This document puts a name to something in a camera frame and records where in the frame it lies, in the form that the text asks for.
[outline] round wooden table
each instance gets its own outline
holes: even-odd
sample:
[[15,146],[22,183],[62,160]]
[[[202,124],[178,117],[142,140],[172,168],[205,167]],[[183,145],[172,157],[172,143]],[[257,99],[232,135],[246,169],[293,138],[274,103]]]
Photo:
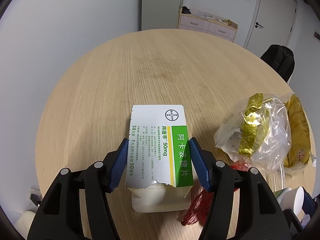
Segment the round wooden table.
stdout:
[[[237,44],[186,30],[129,33],[85,54],[64,74],[43,111],[36,140],[36,171],[44,195],[59,170],[86,169],[128,137],[132,105],[183,105],[189,138],[196,137],[216,159],[213,135],[228,110],[255,93],[282,96],[291,89],[266,63]],[[315,145],[311,133],[311,147]],[[312,192],[316,169],[309,164],[286,186]],[[131,192],[120,185],[107,196],[122,240],[198,239],[202,226],[182,226],[179,212],[137,213]],[[84,193],[81,212],[86,216]],[[236,230],[239,194],[229,237]],[[90,235],[87,219],[84,231]]]

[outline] green label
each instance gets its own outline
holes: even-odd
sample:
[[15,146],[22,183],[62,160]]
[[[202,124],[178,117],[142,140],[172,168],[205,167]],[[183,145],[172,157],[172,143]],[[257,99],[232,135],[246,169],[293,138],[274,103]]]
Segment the green label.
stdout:
[[176,187],[193,185],[187,126],[172,126],[172,144]]
[[276,198],[278,198],[282,192],[284,192],[285,188],[284,189],[281,189],[281,190],[278,190],[278,191],[275,191],[273,192],[273,195],[275,195]]

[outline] black bag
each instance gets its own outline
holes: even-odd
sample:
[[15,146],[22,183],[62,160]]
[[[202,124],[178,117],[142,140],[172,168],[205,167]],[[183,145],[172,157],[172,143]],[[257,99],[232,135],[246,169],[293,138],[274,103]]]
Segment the black bag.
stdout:
[[272,67],[283,79],[288,81],[294,69],[294,58],[291,49],[271,45],[269,49],[261,56],[261,59]]
[[184,14],[191,14],[191,12],[190,12],[190,10],[188,9],[188,7],[187,7],[187,6],[183,6],[183,7],[182,7],[182,11],[181,11],[181,13],[184,13]]

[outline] metal screw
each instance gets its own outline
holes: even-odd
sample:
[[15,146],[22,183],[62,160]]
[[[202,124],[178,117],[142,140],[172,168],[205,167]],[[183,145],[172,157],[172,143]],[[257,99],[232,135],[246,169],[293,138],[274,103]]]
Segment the metal screw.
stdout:
[[96,163],[94,164],[94,166],[95,166],[96,168],[101,168],[101,167],[103,166],[103,162],[96,162]]
[[251,168],[250,171],[251,171],[252,174],[258,174],[259,173],[258,169],[256,169],[256,168]]
[[216,165],[220,168],[224,167],[225,163],[223,161],[217,161]]
[[60,171],[61,175],[66,175],[69,172],[67,168],[64,168]]

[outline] plastic bag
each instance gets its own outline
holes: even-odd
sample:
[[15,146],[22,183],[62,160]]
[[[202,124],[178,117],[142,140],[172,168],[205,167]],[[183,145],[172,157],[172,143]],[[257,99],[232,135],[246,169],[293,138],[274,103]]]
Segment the plastic bag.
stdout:
[[249,157],[244,156],[242,159],[236,161],[231,167],[240,171],[248,171],[251,167],[257,168],[268,183],[272,192],[286,187],[283,164],[280,165],[278,170],[267,171],[264,167],[260,166],[259,162],[254,162]]
[[259,168],[278,170],[291,144],[287,110],[275,95],[255,94],[234,106],[214,141],[234,162],[246,156]]

